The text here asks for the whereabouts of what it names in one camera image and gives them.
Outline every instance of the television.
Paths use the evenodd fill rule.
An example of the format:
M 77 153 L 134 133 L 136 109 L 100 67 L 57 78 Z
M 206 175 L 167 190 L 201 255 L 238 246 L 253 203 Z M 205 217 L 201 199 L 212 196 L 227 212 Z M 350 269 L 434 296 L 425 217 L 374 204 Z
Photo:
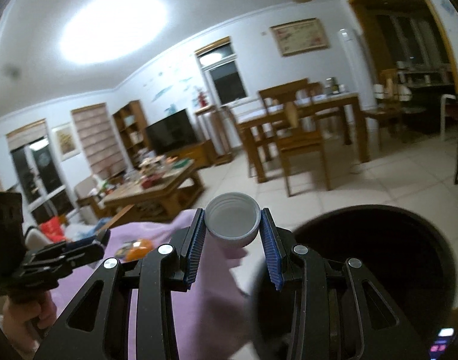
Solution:
M 158 155 L 198 142 L 185 109 L 151 124 L 145 132 Z

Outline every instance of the black trash bin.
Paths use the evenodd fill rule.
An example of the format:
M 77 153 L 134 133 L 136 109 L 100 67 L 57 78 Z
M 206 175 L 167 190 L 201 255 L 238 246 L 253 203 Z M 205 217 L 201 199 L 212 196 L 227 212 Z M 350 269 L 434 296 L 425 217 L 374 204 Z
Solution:
M 364 205 L 329 212 L 294 233 L 298 243 L 326 259 L 360 259 L 429 350 L 449 315 L 456 288 L 451 248 L 431 223 L 400 208 Z M 292 293 L 275 290 L 265 264 L 251 294 L 250 312 L 258 356 L 261 360 L 285 359 L 286 348 L 281 343 L 291 329 Z

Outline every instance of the picture frame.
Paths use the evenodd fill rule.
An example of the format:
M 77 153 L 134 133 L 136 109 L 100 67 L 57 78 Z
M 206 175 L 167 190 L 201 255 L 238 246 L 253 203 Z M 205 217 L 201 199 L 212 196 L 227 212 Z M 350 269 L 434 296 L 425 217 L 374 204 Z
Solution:
M 271 27 L 282 56 L 329 48 L 324 26 L 316 17 Z
M 72 123 L 52 128 L 53 142 L 59 161 L 65 161 L 81 152 Z

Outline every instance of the purple bedsheet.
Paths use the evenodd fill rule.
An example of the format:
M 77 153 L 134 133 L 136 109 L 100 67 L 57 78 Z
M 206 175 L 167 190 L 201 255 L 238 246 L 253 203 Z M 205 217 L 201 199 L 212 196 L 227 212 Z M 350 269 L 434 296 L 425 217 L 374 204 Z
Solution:
M 111 231 L 104 259 L 113 257 L 124 242 L 134 239 L 150 239 L 156 247 L 169 242 L 175 230 L 191 224 L 194 214 L 195 210 L 185 210 L 168 225 L 141 222 L 116 227 Z M 196 282 L 187 293 L 172 293 L 175 335 L 181 360 L 227 359 L 247 342 L 246 299 L 229 271 L 239 265 L 245 254 L 244 249 L 223 249 L 215 238 L 206 234 Z M 91 267 L 84 266 L 59 280 L 59 287 L 52 290 L 58 316 L 92 273 Z M 136 358 L 136 306 L 137 291 L 134 291 L 130 309 L 130 360 Z

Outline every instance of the wooden coffee table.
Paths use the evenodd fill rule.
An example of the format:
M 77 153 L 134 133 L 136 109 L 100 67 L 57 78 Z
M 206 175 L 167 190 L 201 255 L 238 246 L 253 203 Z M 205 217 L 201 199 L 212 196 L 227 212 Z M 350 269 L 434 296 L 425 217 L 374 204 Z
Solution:
M 194 160 L 190 160 L 183 168 L 170 171 L 161 184 L 146 190 L 140 184 L 123 184 L 102 201 L 111 215 L 133 204 L 141 221 L 168 222 L 190 208 L 203 191 Z

